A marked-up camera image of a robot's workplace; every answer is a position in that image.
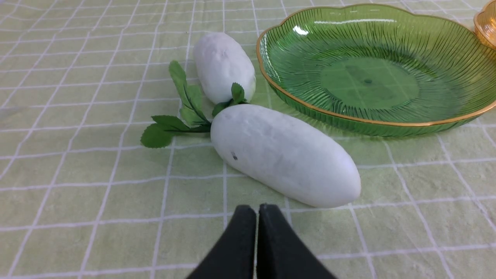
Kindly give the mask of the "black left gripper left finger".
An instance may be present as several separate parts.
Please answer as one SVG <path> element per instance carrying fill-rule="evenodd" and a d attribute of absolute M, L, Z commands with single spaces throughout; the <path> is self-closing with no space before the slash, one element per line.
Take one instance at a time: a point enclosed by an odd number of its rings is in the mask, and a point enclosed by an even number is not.
<path fill-rule="evenodd" d="M 252 279 L 257 214 L 238 205 L 218 241 L 188 279 Z"/>

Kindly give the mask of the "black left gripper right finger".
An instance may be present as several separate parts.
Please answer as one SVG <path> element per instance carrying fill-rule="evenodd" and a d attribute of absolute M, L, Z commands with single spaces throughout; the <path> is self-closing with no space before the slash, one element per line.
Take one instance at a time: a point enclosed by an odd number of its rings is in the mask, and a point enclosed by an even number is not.
<path fill-rule="evenodd" d="M 335 279 L 296 235 L 277 205 L 259 206 L 259 279 Z"/>

